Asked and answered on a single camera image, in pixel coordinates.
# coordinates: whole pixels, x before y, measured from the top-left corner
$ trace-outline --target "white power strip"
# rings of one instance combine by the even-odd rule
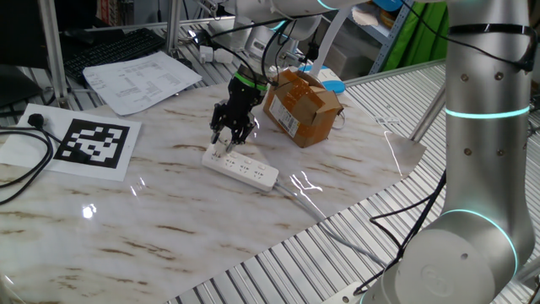
[[[266,192],[272,191],[279,173],[274,167],[234,151],[217,156],[213,144],[202,156],[202,165]]]

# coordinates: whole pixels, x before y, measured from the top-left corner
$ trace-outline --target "keyboard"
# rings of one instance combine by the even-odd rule
[[[165,44],[165,39],[152,30],[139,29],[127,33],[119,41],[92,46],[64,62],[66,75],[80,84],[84,83],[86,67],[126,61],[156,50]]]

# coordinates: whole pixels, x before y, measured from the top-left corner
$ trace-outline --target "marble table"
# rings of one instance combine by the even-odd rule
[[[227,97],[220,84],[127,117],[143,126],[124,182],[44,171],[1,206],[4,292],[24,303],[159,304],[314,225],[282,193],[202,167],[213,104]],[[326,215],[407,176],[424,146],[340,101],[345,128],[306,149],[259,106],[256,131],[236,151],[278,168],[286,187]],[[108,106],[89,112],[115,115]],[[25,170],[0,165],[0,182]]]

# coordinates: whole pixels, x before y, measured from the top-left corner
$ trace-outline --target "brown cardboard box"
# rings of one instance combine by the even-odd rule
[[[336,94],[301,71],[285,70],[275,80],[264,112],[301,148],[326,139],[343,110]]]

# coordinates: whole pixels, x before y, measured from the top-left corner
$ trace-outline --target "blue object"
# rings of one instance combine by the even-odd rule
[[[341,94],[345,91],[345,84],[343,83],[343,81],[327,80],[327,81],[323,81],[322,85],[324,85],[325,89],[332,90],[336,94]]]
[[[397,11],[403,5],[402,0],[373,0],[373,2],[387,12]]]
[[[454,213],[454,212],[464,212],[464,213],[469,213],[469,214],[474,214],[476,216],[479,216],[481,218],[483,218],[484,220],[487,220],[491,225],[494,225],[499,231],[500,233],[503,234],[503,236],[505,236],[506,238],[506,241],[509,242],[510,244],[510,247],[512,248],[512,251],[514,252],[514,258],[516,259],[516,268],[514,270],[514,275],[516,275],[517,273],[517,267],[519,265],[519,262],[518,262],[518,258],[517,258],[517,252],[516,252],[516,248],[514,247],[514,243],[512,242],[512,240],[510,239],[510,237],[506,234],[506,232],[500,228],[499,225],[495,224],[494,221],[490,220],[489,218],[481,215],[480,213],[477,213],[477,212],[474,212],[474,211],[471,211],[471,210],[466,210],[466,209],[456,209],[456,210],[450,210],[450,211],[447,211],[445,212],[444,214],[442,214],[440,217],[444,216],[445,214],[450,214],[450,213]]]
[[[517,111],[509,111],[509,112],[502,112],[502,113],[495,113],[495,114],[470,114],[470,113],[460,113],[460,112],[446,109],[446,114],[452,115],[454,117],[468,118],[468,119],[496,119],[496,118],[508,118],[508,117],[520,116],[522,114],[529,112],[529,110],[530,110],[530,107],[528,106],[524,109],[517,110]]]

